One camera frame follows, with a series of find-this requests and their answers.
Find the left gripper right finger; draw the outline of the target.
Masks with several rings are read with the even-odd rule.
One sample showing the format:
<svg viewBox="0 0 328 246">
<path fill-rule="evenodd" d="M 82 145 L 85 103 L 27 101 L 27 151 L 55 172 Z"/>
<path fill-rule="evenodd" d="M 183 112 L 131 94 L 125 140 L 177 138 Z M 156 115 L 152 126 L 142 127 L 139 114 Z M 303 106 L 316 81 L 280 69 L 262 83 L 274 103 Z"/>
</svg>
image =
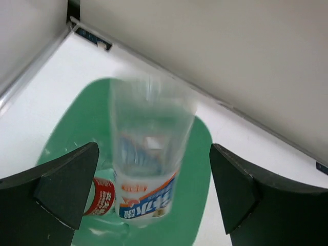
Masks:
<svg viewBox="0 0 328 246">
<path fill-rule="evenodd" d="M 219 144 L 210 164 L 232 245 L 327 245 L 327 189 L 248 162 Z"/>
</svg>

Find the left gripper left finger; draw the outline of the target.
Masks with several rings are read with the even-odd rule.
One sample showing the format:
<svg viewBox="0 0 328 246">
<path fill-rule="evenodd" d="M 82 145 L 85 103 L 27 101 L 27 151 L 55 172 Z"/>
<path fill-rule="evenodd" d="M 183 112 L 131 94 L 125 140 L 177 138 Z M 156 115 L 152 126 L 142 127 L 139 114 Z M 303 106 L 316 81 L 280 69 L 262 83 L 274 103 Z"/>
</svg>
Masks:
<svg viewBox="0 0 328 246">
<path fill-rule="evenodd" d="M 99 157 L 90 142 L 1 179 L 1 245 L 70 245 Z"/>
</svg>

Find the red label plastic bottle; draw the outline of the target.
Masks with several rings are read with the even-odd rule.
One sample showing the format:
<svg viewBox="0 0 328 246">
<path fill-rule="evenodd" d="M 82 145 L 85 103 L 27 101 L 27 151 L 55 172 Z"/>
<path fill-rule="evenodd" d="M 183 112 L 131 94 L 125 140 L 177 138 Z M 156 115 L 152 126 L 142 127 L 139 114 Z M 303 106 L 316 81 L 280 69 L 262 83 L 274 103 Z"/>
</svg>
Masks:
<svg viewBox="0 0 328 246">
<path fill-rule="evenodd" d="M 84 216 L 104 216 L 112 212 L 115 203 L 114 184 L 94 177 L 84 209 Z"/>
</svg>

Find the white blue label bottle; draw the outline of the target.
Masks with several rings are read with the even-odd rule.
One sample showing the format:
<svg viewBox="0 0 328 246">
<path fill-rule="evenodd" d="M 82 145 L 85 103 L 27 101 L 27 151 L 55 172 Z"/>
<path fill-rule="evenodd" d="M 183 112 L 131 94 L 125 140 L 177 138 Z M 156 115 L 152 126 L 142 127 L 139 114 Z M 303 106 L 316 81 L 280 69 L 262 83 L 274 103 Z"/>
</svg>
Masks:
<svg viewBox="0 0 328 246">
<path fill-rule="evenodd" d="M 115 212 L 144 228 L 171 210 L 196 102 L 176 82 L 116 79 L 109 110 Z"/>
</svg>

